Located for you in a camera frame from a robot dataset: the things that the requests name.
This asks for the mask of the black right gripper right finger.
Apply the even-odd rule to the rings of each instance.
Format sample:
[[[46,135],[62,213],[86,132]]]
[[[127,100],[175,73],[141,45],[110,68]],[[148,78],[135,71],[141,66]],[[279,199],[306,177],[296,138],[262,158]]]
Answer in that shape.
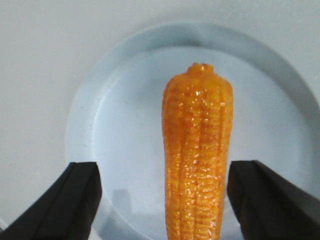
[[[258,160],[232,161],[227,195],[246,240],[318,240],[320,201]]]

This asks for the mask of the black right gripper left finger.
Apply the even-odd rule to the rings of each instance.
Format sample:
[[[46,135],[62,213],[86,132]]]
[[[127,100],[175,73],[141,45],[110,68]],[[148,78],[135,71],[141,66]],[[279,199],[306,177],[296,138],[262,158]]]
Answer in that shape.
[[[87,240],[102,197],[98,165],[71,162],[2,240]]]

